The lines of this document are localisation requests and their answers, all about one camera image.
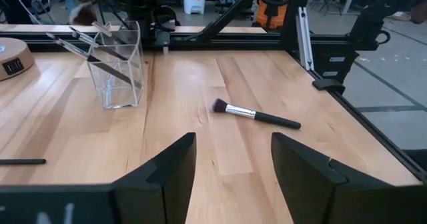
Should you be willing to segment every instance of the black bracket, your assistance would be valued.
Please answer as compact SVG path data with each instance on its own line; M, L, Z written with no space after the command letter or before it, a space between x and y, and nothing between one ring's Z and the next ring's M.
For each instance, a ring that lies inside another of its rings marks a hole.
M319 91L336 91L339 94L343 94L346 87L335 79L319 79L312 82L312 85Z

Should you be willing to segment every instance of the acrylic container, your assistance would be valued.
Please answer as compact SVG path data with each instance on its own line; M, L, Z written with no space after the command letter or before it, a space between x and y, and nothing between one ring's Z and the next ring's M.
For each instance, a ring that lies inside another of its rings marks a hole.
M131 27L130 30L119 21L109 22L105 25L106 29L123 41L122 43L99 32L95 36L95 40L102 45L99 45L98 48L91 47L89 50L90 55L99 60L88 61L87 64L98 99L105 109L137 107L143 91L144 62L141 32L137 22L126 21L125 23ZM120 54L121 57L118 58L102 51L107 48Z

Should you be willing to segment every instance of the orange vacuum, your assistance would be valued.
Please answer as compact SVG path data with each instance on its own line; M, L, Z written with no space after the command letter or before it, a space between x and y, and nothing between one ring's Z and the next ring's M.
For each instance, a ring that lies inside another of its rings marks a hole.
M267 31L281 29L289 0L257 0L258 11L252 27L263 27Z

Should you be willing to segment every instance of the floor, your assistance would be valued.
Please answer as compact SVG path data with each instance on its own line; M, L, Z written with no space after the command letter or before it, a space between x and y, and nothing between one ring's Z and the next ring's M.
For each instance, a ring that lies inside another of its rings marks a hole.
M310 29L319 34L345 34L355 15L339 16L308 7ZM204 26L218 18L207 3L204 15L186 15L174 7L182 25ZM58 23L67 22L63 4L53 7ZM114 20L106 13L107 20ZM230 26L250 26L249 19L233 20ZM361 51L345 80L344 97L402 149L427 149L427 23L415 25L386 19L389 43L377 51Z

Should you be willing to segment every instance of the wooden table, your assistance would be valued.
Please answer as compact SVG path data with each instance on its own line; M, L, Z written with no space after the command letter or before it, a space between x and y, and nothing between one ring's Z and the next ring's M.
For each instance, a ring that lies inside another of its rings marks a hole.
M2 167L2 184L111 182L189 131L197 167L187 223L292 223L272 166L273 131L393 185L419 183L285 51L145 53L140 107L113 111L98 103L83 60L34 56L36 66L0 82L0 158L47 164ZM212 113L216 98L302 128Z

